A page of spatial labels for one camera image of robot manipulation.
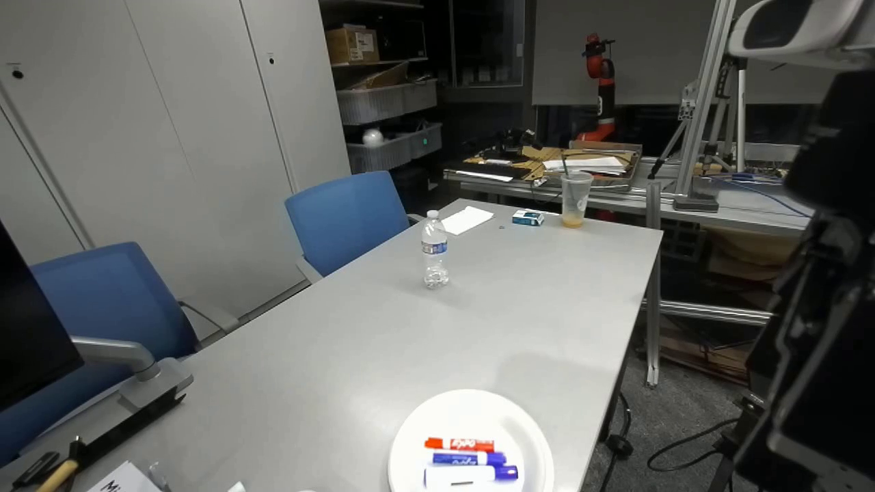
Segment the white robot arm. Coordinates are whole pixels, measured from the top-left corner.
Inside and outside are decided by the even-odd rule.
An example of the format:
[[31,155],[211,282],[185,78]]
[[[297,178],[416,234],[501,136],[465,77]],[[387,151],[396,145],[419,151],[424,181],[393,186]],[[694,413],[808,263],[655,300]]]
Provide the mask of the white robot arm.
[[729,30],[746,60],[833,70],[875,66],[875,0],[754,0]]

